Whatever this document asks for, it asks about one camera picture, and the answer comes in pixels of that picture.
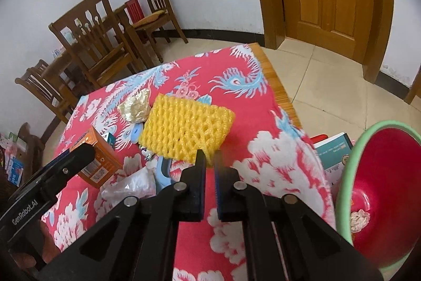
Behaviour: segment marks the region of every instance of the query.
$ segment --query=chair cushion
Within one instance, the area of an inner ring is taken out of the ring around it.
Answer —
[[[158,10],[155,11],[153,14],[150,14],[149,16],[146,16],[145,18],[141,19],[140,21],[137,21],[133,24],[134,29],[144,26],[146,24],[152,23],[156,21],[160,15],[165,14],[165,10]]]

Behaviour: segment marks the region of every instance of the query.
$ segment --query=yellow foam net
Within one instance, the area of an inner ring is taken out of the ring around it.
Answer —
[[[139,144],[165,158],[194,163],[202,149],[212,165],[213,154],[224,142],[235,114],[216,105],[159,94]]]

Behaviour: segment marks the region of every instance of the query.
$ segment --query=floral tablecloth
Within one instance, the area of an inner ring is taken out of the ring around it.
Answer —
[[[56,149],[68,149],[93,125],[101,134],[116,137],[115,152],[153,169],[131,143],[134,124],[124,121],[117,105],[141,89],[151,90],[151,105],[159,93],[225,106],[236,118],[221,150],[224,161],[239,171],[241,179],[264,194],[296,194],[334,227],[333,203],[323,168],[308,136],[292,126],[274,100],[258,59],[257,44],[239,45],[200,53],[143,71],[80,99]],[[171,176],[178,180],[189,163],[175,161]],[[118,171],[103,187],[136,172]],[[207,169],[205,218],[201,223],[181,223],[173,280],[247,280],[242,226],[221,223],[216,214],[213,170]],[[99,190],[78,176],[58,195],[58,203],[43,220],[56,245],[66,249],[111,209]]]

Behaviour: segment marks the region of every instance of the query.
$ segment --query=gold foil wrapper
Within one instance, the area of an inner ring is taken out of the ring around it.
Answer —
[[[121,117],[130,123],[146,122],[151,110],[149,105],[150,94],[150,89],[144,88],[135,96],[128,97],[118,106]]]

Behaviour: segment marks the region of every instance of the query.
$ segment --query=barcode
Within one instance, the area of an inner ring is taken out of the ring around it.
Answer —
[[[104,167],[101,167],[99,171],[97,171],[94,176],[91,177],[91,180],[93,182],[99,182],[106,174],[108,173],[108,170],[106,170]]]
[[[88,178],[91,177],[93,173],[95,173],[96,169],[101,165],[101,163],[94,159],[89,165],[87,165],[85,168],[81,170],[82,173],[84,173]]]

